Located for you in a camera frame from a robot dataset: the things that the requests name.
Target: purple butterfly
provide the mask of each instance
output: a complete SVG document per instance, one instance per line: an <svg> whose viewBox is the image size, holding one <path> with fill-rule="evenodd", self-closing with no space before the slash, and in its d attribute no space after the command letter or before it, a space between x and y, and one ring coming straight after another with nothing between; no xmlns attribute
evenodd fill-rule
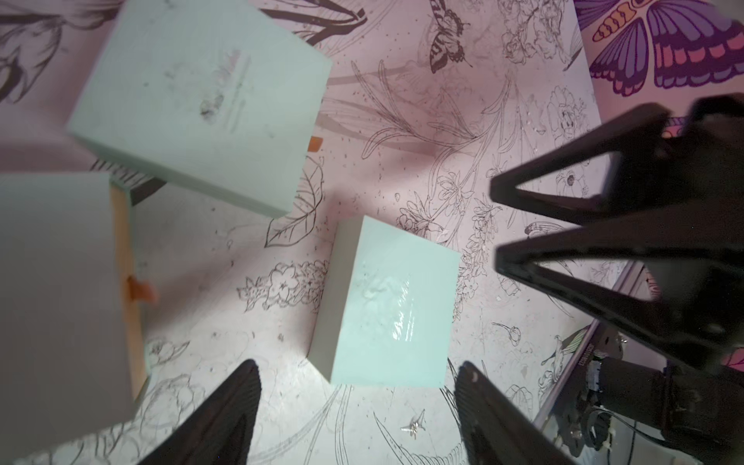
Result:
<svg viewBox="0 0 744 465"><path fill-rule="evenodd" d="M615 94L640 91L649 68L648 33L654 55L654 84L663 89L722 83L744 74L744 26L722 16L700 0L656 0L646 21L636 10L652 0L625 2L605 19L594 35L598 42L625 28L589 66L594 79L612 82ZM618 0L574 0L581 29L612 10Z"/></svg>

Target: mint green block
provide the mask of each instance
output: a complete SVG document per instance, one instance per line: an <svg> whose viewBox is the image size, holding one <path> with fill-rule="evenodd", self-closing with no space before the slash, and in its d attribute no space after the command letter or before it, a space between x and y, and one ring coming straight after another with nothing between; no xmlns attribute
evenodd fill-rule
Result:
<svg viewBox="0 0 744 465"><path fill-rule="evenodd" d="M280 217L332 64L246 0L127 0L68 131L103 160Z"/></svg>
<svg viewBox="0 0 744 465"><path fill-rule="evenodd" d="M308 360L331 384L443 387L459 263L376 219L342 221Z"/></svg>

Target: foam block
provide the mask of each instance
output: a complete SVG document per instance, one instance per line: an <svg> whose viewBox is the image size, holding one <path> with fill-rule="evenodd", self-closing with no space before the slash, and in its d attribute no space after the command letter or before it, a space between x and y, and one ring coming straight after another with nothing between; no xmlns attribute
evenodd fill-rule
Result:
<svg viewBox="0 0 744 465"><path fill-rule="evenodd" d="M308 360L331 384L444 386L459 263L376 219L342 221Z"/></svg>
<svg viewBox="0 0 744 465"><path fill-rule="evenodd" d="M281 217L331 65L246 0L128 0L68 130L103 160Z"/></svg>
<svg viewBox="0 0 744 465"><path fill-rule="evenodd" d="M107 173L0 175L0 462L131 420L144 391L129 195Z"/></svg>

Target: butterfly drawing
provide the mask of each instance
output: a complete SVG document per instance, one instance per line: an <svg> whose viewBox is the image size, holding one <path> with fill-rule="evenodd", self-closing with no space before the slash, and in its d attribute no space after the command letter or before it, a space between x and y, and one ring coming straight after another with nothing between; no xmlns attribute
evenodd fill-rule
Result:
<svg viewBox="0 0 744 465"><path fill-rule="evenodd" d="M713 5L700 0L617 3L574 0L582 30L605 17L592 36L594 42L615 36L589 66L591 76L610 81L615 94L628 97L643 88L650 48L653 82L663 89L722 83L744 74L744 26Z"/></svg>
<svg viewBox="0 0 744 465"><path fill-rule="evenodd" d="M458 37L463 35L463 22L452 10L447 10L444 0L429 0L437 20L437 35L429 51L429 64L432 73L444 68L448 60L461 62L465 60L465 50Z"/></svg>

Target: floral patterned tablecloth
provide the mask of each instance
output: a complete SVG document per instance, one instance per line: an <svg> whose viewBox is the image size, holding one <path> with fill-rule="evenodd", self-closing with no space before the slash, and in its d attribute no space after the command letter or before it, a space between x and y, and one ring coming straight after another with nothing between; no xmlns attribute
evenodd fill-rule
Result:
<svg viewBox="0 0 744 465"><path fill-rule="evenodd" d="M599 122L570 2L252 3L335 62L295 210L267 219L172 185L138 205L138 270L161 293L145 312L143 405L19 463L134 463L253 358L263 393L250 464L464 464L456 367L473 361L532 418L586 332L587 315L493 270L499 243L570 225L487 197L490 177ZM62 125L119 6L0 0L0 119L15 121L0 124L13 149L1 169L93 167ZM597 158L527 188L594 195L606 168ZM331 386L305 359L336 225L360 214L462 254L444 388ZM605 286L620 271L553 266Z"/></svg>

